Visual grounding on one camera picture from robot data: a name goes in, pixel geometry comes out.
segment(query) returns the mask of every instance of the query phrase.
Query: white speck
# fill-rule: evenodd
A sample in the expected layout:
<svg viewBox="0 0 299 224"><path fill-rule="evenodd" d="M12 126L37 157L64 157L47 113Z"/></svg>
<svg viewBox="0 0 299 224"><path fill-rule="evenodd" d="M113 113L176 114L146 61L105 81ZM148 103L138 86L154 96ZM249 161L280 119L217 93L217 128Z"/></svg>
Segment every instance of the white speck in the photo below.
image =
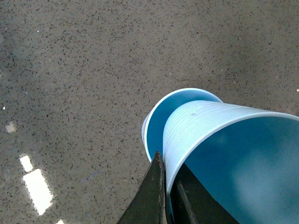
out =
<svg viewBox="0 0 299 224"><path fill-rule="evenodd" d="M8 133L16 132L17 128L15 127L14 123L11 121L9 125L5 126Z"/></svg>

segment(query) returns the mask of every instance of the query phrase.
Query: black metal bracket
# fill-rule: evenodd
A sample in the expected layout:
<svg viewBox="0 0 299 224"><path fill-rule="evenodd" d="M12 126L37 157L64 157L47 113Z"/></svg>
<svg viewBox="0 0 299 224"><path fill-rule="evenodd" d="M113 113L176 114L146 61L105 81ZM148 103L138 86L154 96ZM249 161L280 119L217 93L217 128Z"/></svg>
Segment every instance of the black metal bracket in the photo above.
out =
<svg viewBox="0 0 299 224"><path fill-rule="evenodd" d="M164 205L164 166L159 152L145 175L135 198L118 224L161 224ZM209 194L185 165L179 170L172 190L173 214L168 224L238 224Z"/></svg>
<svg viewBox="0 0 299 224"><path fill-rule="evenodd" d="M162 224L164 205L164 166L156 152L135 198L118 224Z"/></svg>

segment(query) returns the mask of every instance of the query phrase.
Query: gray floor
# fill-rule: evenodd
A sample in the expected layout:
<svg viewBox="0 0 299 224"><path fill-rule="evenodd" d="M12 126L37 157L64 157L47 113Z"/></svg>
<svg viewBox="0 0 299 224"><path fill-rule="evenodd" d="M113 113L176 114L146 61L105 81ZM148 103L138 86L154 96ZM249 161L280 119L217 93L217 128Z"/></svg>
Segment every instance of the gray floor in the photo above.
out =
<svg viewBox="0 0 299 224"><path fill-rule="evenodd" d="M116 223L150 164L142 122L171 91L299 115L298 4L1 0L1 223ZM24 155L53 196L42 215Z"/></svg>

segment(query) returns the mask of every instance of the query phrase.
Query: blue plastic cup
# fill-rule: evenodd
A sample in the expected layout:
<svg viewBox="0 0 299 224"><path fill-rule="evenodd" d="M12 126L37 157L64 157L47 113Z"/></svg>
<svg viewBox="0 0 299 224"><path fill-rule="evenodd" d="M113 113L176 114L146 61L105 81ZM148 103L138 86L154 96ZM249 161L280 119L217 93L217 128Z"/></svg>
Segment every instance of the blue plastic cup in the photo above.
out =
<svg viewBox="0 0 299 224"><path fill-rule="evenodd" d="M183 163L239 223L299 223L299 117L175 91L142 126L149 160L163 152L166 216Z"/></svg>

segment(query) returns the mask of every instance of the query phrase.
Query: terrazzo floor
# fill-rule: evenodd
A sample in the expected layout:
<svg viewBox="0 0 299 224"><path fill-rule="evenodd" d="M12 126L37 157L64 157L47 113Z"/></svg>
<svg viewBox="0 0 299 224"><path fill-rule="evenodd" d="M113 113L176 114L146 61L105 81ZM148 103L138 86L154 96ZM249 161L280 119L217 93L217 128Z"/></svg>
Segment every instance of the terrazzo floor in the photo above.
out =
<svg viewBox="0 0 299 224"><path fill-rule="evenodd" d="M117 223L174 90L298 116L298 4L0 0L0 223Z"/></svg>

